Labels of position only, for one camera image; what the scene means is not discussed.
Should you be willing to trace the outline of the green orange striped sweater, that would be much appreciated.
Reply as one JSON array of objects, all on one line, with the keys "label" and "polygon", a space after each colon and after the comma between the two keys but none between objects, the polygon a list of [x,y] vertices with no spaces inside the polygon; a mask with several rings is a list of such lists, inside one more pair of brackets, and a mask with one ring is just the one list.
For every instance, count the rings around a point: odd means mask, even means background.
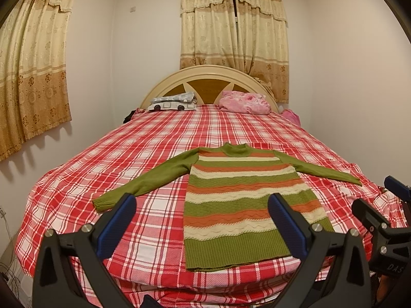
[{"label": "green orange striped sweater", "polygon": [[145,195],[188,177],[183,213],[185,265],[213,272],[289,255],[267,202],[278,193],[308,223],[332,229],[325,209],[302,175],[359,184],[346,172],[317,166],[271,149],[226,143],[198,147],[166,160],[94,200],[111,209],[126,194]]}]

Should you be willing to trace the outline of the pink cloth beside bed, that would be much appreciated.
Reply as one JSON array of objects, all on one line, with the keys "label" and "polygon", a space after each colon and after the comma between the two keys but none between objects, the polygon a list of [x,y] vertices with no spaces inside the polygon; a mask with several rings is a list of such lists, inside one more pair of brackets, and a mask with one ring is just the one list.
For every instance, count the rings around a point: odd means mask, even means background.
[{"label": "pink cloth beside bed", "polygon": [[299,127],[301,126],[300,117],[298,116],[298,114],[294,113],[291,109],[284,109],[281,112],[281,116],[287,119],[288,121],[290,121],[291,123]]}]

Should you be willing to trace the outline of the red white plaid bedsheet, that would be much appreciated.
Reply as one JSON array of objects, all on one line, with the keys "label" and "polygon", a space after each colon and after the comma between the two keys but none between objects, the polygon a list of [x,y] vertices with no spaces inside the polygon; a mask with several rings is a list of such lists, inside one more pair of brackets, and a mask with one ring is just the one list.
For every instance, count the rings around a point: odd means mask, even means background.
[{"label": "red white plaid bedsheet", "polygon": [[[93,200],[161,162],[196,147],[225,142],[275,149],[299,160],[350,173],[361,186],[304,176],[337,232],[360,228],[351,213],[361,197],[393,227],[405,227],[400,200],[365,177],[311,134],[281,115],[250,115],[201,106],[195,111],[137,113],[32,188],[15,252],[23,271],[33,275],[43,234],[75,232],[94,223]],[[252,307],[273,300],[291,278],[298,260],[287,257],[215,273],[185,268],[183,199],[186,177],[139,198],[137,213],[105,266],[132,302],[151,295],[166,307]]]}]

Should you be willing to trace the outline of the pink floral blanket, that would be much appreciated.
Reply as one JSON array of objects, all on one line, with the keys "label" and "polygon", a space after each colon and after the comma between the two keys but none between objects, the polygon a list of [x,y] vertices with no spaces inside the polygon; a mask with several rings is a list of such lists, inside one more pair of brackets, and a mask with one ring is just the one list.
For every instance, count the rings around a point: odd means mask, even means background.
[{"label": "pink floral blanket", "polygon": [[222,92],[218,107],[222,111],[255,115],[268,115],[272,111],[265,95],[233,90]]}]

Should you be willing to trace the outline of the dark cloth at bedside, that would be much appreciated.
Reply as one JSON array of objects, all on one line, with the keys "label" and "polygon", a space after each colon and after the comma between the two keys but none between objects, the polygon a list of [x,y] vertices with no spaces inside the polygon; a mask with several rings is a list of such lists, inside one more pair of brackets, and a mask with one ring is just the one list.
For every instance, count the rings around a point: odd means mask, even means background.
[{"label": "dark cloth at bedside", "polygon": [[126,124],[126,123],[130,122],[130,121],[133,119],[133,117],[136,115],[137,112],[138,112],[137,110],[131,111],[130,114],[128,114],[128,115],[124,118],[123,124]]}]

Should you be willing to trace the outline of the cream wooden headboard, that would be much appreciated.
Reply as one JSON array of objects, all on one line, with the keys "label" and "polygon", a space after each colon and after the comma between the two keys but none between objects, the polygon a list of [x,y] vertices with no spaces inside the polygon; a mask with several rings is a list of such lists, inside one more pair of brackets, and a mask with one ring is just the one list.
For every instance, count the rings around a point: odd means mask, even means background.
[{"label": "cream wooden headboard", "polygon": [[265,95],[272,111],[279,111],[274,96],[259,81],[239,70],[218,65],[197,65],[169,75],[152,88],[140,107],[147,109],[154,97],[183,92],[194,92],[198,105],[218,104],[222,93],[232,90]]}]

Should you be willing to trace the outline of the beige left window curtain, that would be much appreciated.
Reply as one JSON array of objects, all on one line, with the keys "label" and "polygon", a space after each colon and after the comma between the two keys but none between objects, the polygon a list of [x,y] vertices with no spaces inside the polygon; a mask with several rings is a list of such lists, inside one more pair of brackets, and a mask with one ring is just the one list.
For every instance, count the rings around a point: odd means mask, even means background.
[{"label": "beige left window curtain", "polygon": [[19,0],[1,27],[1,159],[72,119],[66,35],[74,0]]}]

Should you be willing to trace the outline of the beige window curtain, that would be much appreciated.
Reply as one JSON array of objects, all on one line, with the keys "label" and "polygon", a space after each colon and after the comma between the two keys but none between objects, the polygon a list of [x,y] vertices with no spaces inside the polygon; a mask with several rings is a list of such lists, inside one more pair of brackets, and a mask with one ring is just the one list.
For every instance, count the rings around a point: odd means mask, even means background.
[{"label": "beige window curtain", "polygon": [[1,159],[72,119],[66,35],[74,0],[19,0],[1,27]]},{"label": "beige window curtain", "polygon": [[180,68],[221,65],[289,102],[288,21],[282,0],[180,0]]}]

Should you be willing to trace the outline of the grey white patterned pillow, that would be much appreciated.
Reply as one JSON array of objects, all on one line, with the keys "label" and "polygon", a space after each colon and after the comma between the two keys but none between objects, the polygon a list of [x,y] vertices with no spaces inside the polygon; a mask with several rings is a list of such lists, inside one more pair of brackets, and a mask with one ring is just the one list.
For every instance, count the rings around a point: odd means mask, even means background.
[{"label": "grey white patterned pillow", "polygon": [[197,97],[194,92],[178,95],[155,97],[147,111],[193,111],[197,109]]}]

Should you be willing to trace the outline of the beige centre window curtain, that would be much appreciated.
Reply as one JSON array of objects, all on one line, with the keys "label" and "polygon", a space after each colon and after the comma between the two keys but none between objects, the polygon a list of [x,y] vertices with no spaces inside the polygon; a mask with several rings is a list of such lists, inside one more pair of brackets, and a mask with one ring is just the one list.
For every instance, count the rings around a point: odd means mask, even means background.
[{"label": "beige centre window curtain", "polygon": [[221,65],[289,102],[288,21],[282,0],[180,0],[180,68]]}]

